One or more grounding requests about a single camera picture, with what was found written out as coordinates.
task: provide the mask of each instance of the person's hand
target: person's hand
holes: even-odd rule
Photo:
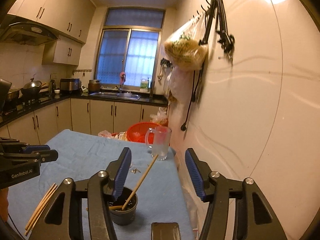
[[[4,222],[8,220],[8,191],[9,188],[0,189],[0,217]]]

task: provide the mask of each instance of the silver screw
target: silver screw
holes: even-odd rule
[[[249,184],[249,185],[252,185],[254,183],[254,180],[251,178],[246,178],[244,181],[246,182],[246,184]]]
[[[102,178],[103,178],[103,177],[105,177],[106,175],[107,175],[107,172],[106,172],[106,171],[99,171],[99,172],[98,172],[98,176],[99,176],[99,177],[102,177]]]
[[[72,182],[73,182],[73,179],[71,179],[71,178],[66,178],[66,179],[63,180],[63,183],[66,184],[66,185],[68,185],[68,184],[70,184]]]
[[[218,177],[220,177],[220,173],[217,172],[217,171],[213,171],[213,172],[210,173],[210,176],[213,177],[213,178],[218,178]]]

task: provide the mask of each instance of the range hood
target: range hood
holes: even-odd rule
[[[11,14],[0,25],[0,42],[39,46],[58,39],[46,26]]]

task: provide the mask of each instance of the kitchen sink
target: kitchen sink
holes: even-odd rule
[[[140,95],[135,95],[132,93],[112,93],[112,92],[96,92],[90,94],[90,96],[105,97],[105,98],[126,98],[129,100],[139,100]]]

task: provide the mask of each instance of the perforated black container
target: perforated black container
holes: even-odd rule
[[[127,201],[131,193],[131,189],[124,187],[121,196],[118,197],[117,201],[109,202],[109,206],[122,206]],[[137,194],[134,194],[124,211],[121,211],[121,209],[110,210],[112,221],[120,226],[131,224],[136,217],[137,204],[138,197]]]

